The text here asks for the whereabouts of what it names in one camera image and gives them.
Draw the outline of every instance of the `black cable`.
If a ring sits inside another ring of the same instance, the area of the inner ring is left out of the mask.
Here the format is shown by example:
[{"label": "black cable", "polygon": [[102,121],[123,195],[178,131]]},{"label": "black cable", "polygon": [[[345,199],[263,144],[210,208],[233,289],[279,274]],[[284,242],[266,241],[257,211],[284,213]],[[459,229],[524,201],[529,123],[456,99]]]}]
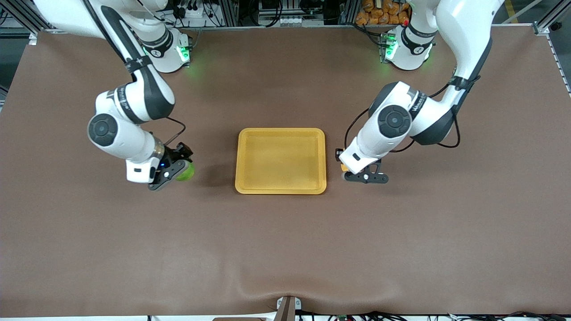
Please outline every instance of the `black cable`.
[{"label": "black cable", "polygon": [[173,137],[171,137],[171,139],[167,140],[167,142],[164,143],[165,146],[172,143],[172,141],[174,141],[178,136],[180,136],[186,130],[186,125],[184,123],[177,121],[176,119],[170,118],[170,117],[167,117],[167,119],[169,121],[172,121],[172,122],[175,122],[175,123],[182,125],[182,129],[178,133],[176,133]]},{"label": "black cable", "polygon": [[361,27],[359,27],[359,25],[357,25],[357,24],[355,24],[355,23],[352,23],[352,22],[343,22],[342,25],[353,26],[353,27],[355,27],[358,31],[361,31],[362,33],[370,33],[371,35],[374,35],[374,36],[377,36],[377,37],[381,35],[381,34],[378,34],[378,33],[374,33],[374,32],[372,32],[372,31],[368,31],[365,27],[361,28]]},{"label": "black cable", "polygon": [[2,10],[0,13],[0,20],[2,20],[2,22],[0,22],[0,25],[4,24],[4,22],[6,22],[6,19],[8,19],[8,11]]},{"label": "black cable", "polygon": [[263,26],[266,28],[269,28],[273,25],[275,25],[278,21],[280,21],[280,18],[282,17],[282,12],[283,12],[283,4],[282,4],[282,0],[276,0],[277,4],[276,4],[276,14],[274,16],[274,18],[272,19],[272,22],[270,22],[268,25],[261,25],[259,22],[254,20],[254,12],[256,12],[256,10],[258,10],[257,8],[254,8],[254,10],[252,11],[252,5],[256,2],[256,0],[250,0],[250,2],[248,3],[248,15],[250,16],[250,20],[252,21],[252,23],[256,26]]},{"label": "black cable", "polygon": [[437,92],[435,92],[434,94],[430,95],[430,98],[434,98],[438,95],[440,95],[440,93],[442,93],[446,88],[448,88],[448,84],[444,85],[444,87],[442,87],[441,89],[439,89]]},{"label": "black cable", "polygon": [[218,15],[216,14],[216,12],[214,12],[214,9],[212,8],[212,1],[208,0],[208,6],[210,7],[210,12],[212,12],[212,15],[214,16],[214,18],[216,18],[216,22],[214,23],[214,21],[212,20],[212,18],[206,14],[206,16],[209,18],[210,21],[212,21],[212,23],[216,26],[216,27],[222,27],[222,23],[220,23],[220,20],[218,19]]},{"label": "black cable", "polygon": [[349,128],[347,128],[347,131],[345,132],[345,149],[347,149],[347,136],[349,136],[349,130],[351,130],[353,125],[355,125],[355,123],[359,120],[359,118],[361,118],[361,116],[363,116],[367,111],[369,111],[369,108],[363,110],[359,114],[359,116],[357,116],[357,118],[355,118],[355,120],[351,123],[351,125],[349,125]]},{"label": "black cable", "polygon": [[121,58],[121,61],[123,61],[123,63],[126,63],[125,58],[121,54],[121,51],[119,51],[119,48],[117,48],[115,43],[111,40],[109,33],[107,33],[107,30],[105,30],[105,28],[103,27],[101,20],[99,20],[99,17],[97,17],[97,13],[93,9],[91,2],[89,2],[89,0],[82,0],[82,2],[83,2],[83,5],[85,6],[85,8],[87,9],[87,11],[89,12],[89,14],[91,15],[93,21],[97,25],[97,28],[99,28],[99,31],[101,31],[101,33],[105,37],[105,40],[107,40],[107,42],[109,43],[111,48],[113,48],[115,53],[119,56],[119,58]]},{"label": "black cable", "polygon": [[407,149],[409,149],[413,144],[415,143],[415,140],[411,140],[410,144],[408,144],[406,147],[402,148],[402,149],[393,149],[392,151],[390,151],[389,153],[400,153],[402,151],[405,151]]},{"label": "black cable", "polygon": [[448,149],[455,149],[460,145],[460,128],[458,127],[458,119],[456,118],[456,113],[452,110],[452,118],[454,119],[454,126],[456,127],[456,143],[454,145],[445,145],[438,143],[438,146],[446,147]]},{"label": "black cable", "polygon": [[149,9],[143,4],[143,2],[141,2],[141,0],[137,0],[137,2],[139,2],[139,4],[140,4],[141,6],[143,6],[143,8],[144,8],[145,10],[147,10],[148,13],[150,13],[153,17],[155,17],[155,19],[157,19],[158,21],[164,21],[163,18],[159,18],[159,17],[157,17],[154,13],[152,13],[151,10],[149,10]]},{"label": "black cable", "polygon": [[358,31],[361,31],[362,33],[366,34],[367,37],[369,37],[369,40],[371,40],[372,43],[376,44],[376,45],[379,46],[379,47],[388,47],[388,46],[385,45],[385,44],[382,44],[382,43],[377,42],[377,41],[373,38],[373,36],[374,36],[374,37],[379,37],[380,34],[370,32],[369,30],[367,30],[367,28],[366,28],[365,26],[363,26],[363,28],[361,28],[361,27],[359,27],[358,25],[356,25],[356,24],[354,24],[354,23],[352,23],[352,22],[343,22],[342,25],[349,25],[349,26],[353,26],[353,27],[357,28]]},{"label": "black cable", "polygon": [[316,15],[316,14],[322,14],[323,13],[323,8],[319,8],[319,9],[313,11],[313,10],[310,10],[309,7],[305,7],[304,6],[305,2],[306,1],[303,1],[303,0],[299,1],[299,9],[301,11],[303,11],[305,14]]},{"label": "black cable", "polygon": [[295,310],[295,315],[320,315],[320,316],[326,316],[326,315],[330,315],[330,314],[319,314],[319,313],[315,313],[315,312],[308,312],[308,311],[304,311],[304,310]]},{"label": "black cable", "polygon": [[548,321],[551,319],[551,318],[549,318],[543,314],[536,314],[536,313],[528,312],[528,311],[517,311],[517,312],[511,313],[511,314],[508,314],[506,316],[503,316],[501,318],[497,318],[497,320],[504,320],[504,319],[510,318],[512,316],[524,316],[524,317],[529,317],[529,318],[537,318],[537,319],[542,319],[544,321]]}]

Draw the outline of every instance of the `round joint cover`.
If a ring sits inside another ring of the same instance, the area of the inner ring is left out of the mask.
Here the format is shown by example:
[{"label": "round joint cover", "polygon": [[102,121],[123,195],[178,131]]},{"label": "round joint cover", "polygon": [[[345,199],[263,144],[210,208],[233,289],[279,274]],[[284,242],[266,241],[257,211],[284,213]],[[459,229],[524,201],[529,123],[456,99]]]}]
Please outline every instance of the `round joint cover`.
[{"label": "round joint cover", "polygon": [[390,105],[379,113],[379,130],[387,138],[404,135],[411,126],[411,115],[401,106]]},{"label": "round joint cover", "polygon": [[109,146],[117,135],[117,121],[109,114],[96,115],[89,121],[87,132],[97,145]]}]

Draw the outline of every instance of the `floor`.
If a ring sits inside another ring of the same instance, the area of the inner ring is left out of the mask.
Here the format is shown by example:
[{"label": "floor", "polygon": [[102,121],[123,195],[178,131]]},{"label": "floor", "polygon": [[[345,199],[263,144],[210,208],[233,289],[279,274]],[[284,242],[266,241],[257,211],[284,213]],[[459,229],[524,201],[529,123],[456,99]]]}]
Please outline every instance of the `floor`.
[{"label": "floor", "polygon": [[[514,13],[519,12],[532,0],[506,0],[500,11],[496,14],[494,23],[502,23]],[[545,15],[557,2],[557,0],[543,0],[541,3],[528,10],[513,21],[519,23],[532,23]],[[566,75],[571,75],[571,14],[562,21],[563,28],[552,31],[549,36],[559,58],[561,68]],[[17,27],[17,22],[8,18],[1,23],[1,29]],[[14,74],[18,67],[20,57],[24,51],[28,39],[3,39],[0,34],[0,86],[9,89]],[[5,96],[0,92],[0,110]]]}]

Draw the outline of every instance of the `brown mat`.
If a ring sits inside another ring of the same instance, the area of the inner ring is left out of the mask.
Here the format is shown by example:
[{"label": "brown mat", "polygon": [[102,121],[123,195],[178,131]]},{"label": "brown mat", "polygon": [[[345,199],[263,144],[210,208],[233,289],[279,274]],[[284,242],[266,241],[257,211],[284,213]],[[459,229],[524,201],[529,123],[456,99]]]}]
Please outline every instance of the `brown mat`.
[{"label": "brown mat", "polygon": [[[442,40],[404,72],[356,30],[205,32],[165,76],[196,176],[149,192],[86,135],[96,95],[130,81],[120,60],[100,39],[41,34],[0,115],[0,315],[243,314],[284,294],[332,314],[570,313],[571,101],[544,37],[493,37],[461,146],[390,155],[375,186],[342,181],[334,150],[384,84],[448,80]],[[238,194],[246,127],[323,129],[325,193]]]}]

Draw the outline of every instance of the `green led light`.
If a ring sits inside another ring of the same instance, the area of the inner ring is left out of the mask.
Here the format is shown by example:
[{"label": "green led light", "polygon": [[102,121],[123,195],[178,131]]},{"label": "green led light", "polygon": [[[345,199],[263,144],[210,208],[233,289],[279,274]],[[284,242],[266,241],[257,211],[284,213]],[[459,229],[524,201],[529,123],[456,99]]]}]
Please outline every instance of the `green led light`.
[{"label": "green led light", "polygon": [[186,47],[176,47],[176,50],[178,51],[180,58],[182,59],[182,61],[187,62],[188,61],[188,49]]},{"label": "green led light", "polygon": [[394,40],[389,48],[387,48],[387,54],[385,55],[386,59],[392,59],[395,57],[396,48],[398,46],[398,41]]}]

